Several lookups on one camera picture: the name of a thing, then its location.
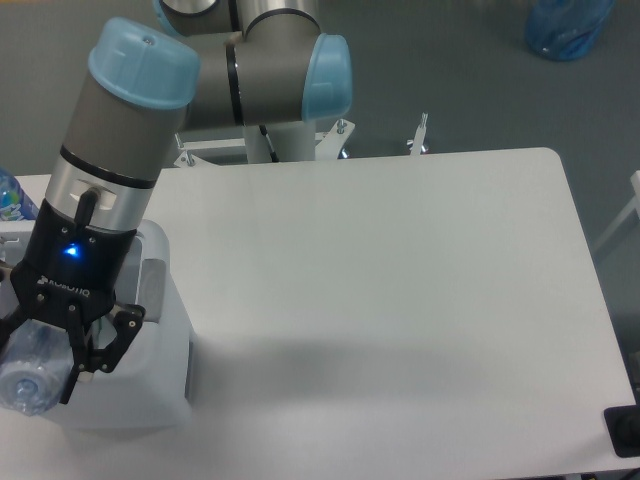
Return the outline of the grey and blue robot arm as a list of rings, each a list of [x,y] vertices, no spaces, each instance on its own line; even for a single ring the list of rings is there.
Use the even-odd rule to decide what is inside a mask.
[[[142,330],[116,280],[182,130],[309,122],[345,114],[345,38],[313,1],[158,1],[156,31],[114,18],[88,72],[22,259],[1,278],[17,298],[1,319],[1,401],[38,415],[84,374],[111,373]]]

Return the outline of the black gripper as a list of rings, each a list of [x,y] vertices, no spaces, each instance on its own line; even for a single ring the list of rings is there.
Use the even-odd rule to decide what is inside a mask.
[[[59,403],[69,403],[82,373],[112,373],[140,332],[146,310],[116,300],[115,283],[135,237],[75,222],[43,201],[22,260],[1,263],[1,351],[33,319],[66,330],[73,366]],[[103,347],[93,324],[104,316],[115,331]]]

